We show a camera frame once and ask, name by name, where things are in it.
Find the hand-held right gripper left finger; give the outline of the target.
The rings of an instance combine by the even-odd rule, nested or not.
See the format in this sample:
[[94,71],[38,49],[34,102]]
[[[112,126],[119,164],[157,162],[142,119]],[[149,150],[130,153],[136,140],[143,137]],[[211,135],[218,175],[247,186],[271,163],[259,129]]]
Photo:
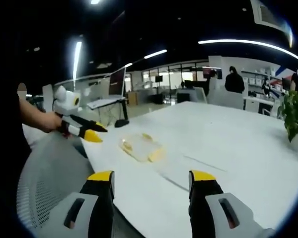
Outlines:
[[90,175],[80,192],[55,206],[43,226],[45,238],[111,238],[114,217],[114,171]]

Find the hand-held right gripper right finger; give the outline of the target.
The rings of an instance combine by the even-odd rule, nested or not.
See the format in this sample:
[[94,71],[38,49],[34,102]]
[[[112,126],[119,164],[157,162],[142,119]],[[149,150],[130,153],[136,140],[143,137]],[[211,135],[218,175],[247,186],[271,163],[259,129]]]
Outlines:
[[189,216],[194,238],[271,238],[272,228],[254,220],[252,210],[231,193],[224,193],[216,178],[189,171]]

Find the person's left hand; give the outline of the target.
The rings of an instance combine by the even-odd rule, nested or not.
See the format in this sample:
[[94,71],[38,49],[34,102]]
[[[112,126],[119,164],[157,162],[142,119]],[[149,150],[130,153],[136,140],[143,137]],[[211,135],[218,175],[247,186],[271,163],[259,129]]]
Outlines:
[[57,130],[62,125],[62,119],[54,112],[42,113],[39,122],[40,129],[46,133]]

